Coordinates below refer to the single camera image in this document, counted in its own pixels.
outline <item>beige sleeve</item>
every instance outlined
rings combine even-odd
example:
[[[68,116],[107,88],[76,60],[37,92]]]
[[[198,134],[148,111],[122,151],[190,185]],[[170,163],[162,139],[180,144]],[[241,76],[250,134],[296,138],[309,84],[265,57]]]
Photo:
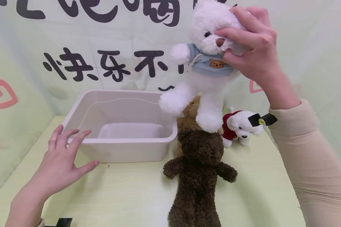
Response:
[[[307,227],[341,227],[341,161],[319,131],[307,100],[288,110],[269,110],[269,127],[299,200]]]
[[[38,227],[44,227],[44,219],[40,220],[40,224],[38,225]]]

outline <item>red shirt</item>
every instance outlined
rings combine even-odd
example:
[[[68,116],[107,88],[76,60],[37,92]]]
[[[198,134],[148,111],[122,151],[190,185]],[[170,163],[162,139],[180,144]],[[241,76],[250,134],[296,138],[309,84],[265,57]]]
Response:
[[[232,115],[235,115],[236,113],[240,112],[242,110],[238,110],[236,112],[233,112],[233,113],[228,113],[228,114],[225,114],[224,117],[222,118],[223,120],[223,124],[222,124],[222,128],[224,130],[224,133],[222,135],[222,137],[224,137],[225,139],[228,139],[228,140],[233,140],[237,137],[236,135],[236,132],[235,131],[232,131],[231,129],[229,129],[229,127],[227,126],[227,120],[229,119],[229,117],[231,117]]]

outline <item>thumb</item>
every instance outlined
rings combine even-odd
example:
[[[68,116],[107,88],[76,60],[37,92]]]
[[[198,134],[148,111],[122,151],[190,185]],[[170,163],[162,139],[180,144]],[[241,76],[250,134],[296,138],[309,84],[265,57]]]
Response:
[[[77,170],[75,171],[77,179],[80,179],[84,175],[88,174],[89,172],[94,170],[98,165],[99,165],[99,161],[96,160],[96,161],[91,161],[80,168],[77,168]]]
[[[223,62],[226,62],[227,64],[229,64],[233,67],[238,67],[239,65],[242,64],[242,57],[233,54],[231,49],[227,49],[224,52],[224,57],[222,60],[223,60]]]

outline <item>teddy bear nose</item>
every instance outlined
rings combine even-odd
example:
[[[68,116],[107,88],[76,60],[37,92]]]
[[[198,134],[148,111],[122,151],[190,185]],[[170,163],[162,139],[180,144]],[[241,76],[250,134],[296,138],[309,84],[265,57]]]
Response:
[[[225,39],[224,39],[224,38],[218,38],[218,39],[216,39],[216,45],[217,45],[218,47],[222,46],[222,45],[224,44],[224,42],[225,42]]]

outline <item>wall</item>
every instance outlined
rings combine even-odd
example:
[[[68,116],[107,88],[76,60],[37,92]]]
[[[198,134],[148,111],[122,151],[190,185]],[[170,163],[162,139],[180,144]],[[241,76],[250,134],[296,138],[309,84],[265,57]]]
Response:
[[[53,117],[41,93],[0,41],[0,188]]]
[[[66,115],[87,89],[165,90],[182,78],[169,50],[190,41],[194,1],[156,2],[0,0],[0,33],[25,66],[27,80],[55,114]],[[299,95],[311,101],[341,157],[341,0],[226,3],[268,9],[282,67]],[[243,77],[230,86],[226,100],[235,109],[268,110],[260,87]]]

